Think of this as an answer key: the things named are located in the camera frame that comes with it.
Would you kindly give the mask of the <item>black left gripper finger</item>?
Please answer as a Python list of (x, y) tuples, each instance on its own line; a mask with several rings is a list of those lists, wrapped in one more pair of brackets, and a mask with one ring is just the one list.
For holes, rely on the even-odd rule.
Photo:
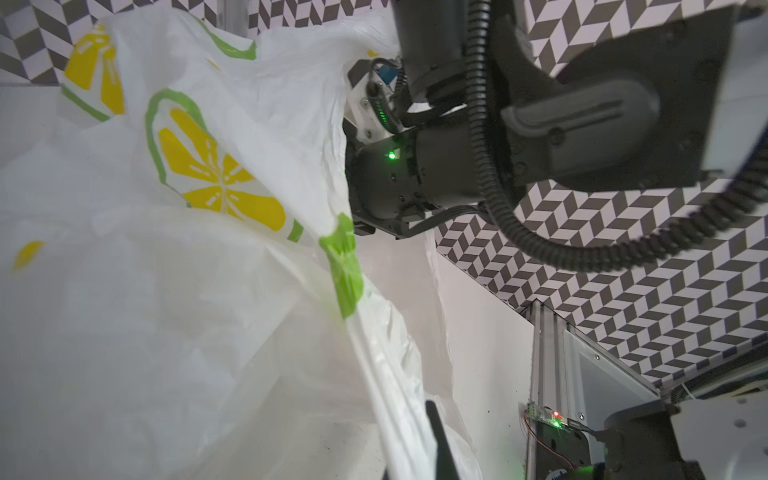
[(436, 480), (459, 480), (450, 445), (437, 405), (432, 400), (425, 402), (426, 414), (437, 442)]

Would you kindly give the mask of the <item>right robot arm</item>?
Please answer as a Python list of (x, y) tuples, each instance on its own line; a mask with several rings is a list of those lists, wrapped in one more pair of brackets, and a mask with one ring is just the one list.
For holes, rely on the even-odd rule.
[[(354, 231), (411, 238), (464, 215), (494, 226), (519, 255), (573, 278), (613, 276), (608, 339), (638, 319), (625, 354), (644, 374), (680, 378), (737, 351), (757, 313), (712, 336), (705, 321), (738, 319), (736, 300), (706, 292), (719, 268), (711, 247), (767, 203), (767, 7), (732, 4), (608, 39), (556, 75), (524, 49), (509, 1), (396, 1), (400, 54), (353, 81), (374, 123), (347, 120)], [(720, 192), (636, 238), (604, 245), (539, 235), (517, 216), (530, 188), (677, 200), (715, 173)]]

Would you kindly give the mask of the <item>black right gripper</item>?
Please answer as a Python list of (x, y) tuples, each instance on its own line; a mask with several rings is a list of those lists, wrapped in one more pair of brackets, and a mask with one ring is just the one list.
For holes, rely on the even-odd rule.
[(465, 128), (409, 130), (349, 152), (354, 233), (407, 239), (480, 213)]

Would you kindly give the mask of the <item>white plastic bag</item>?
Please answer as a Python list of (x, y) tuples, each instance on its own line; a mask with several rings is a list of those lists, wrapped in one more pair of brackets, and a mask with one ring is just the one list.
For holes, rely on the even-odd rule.
[(463, 479), (431, 238), (364, 247), (342, 129), (384, 9), (247, 39), (146, 6), (75, 45), (51, 136), (1, 168), (1, 475), (311, 479), (321, 431)]

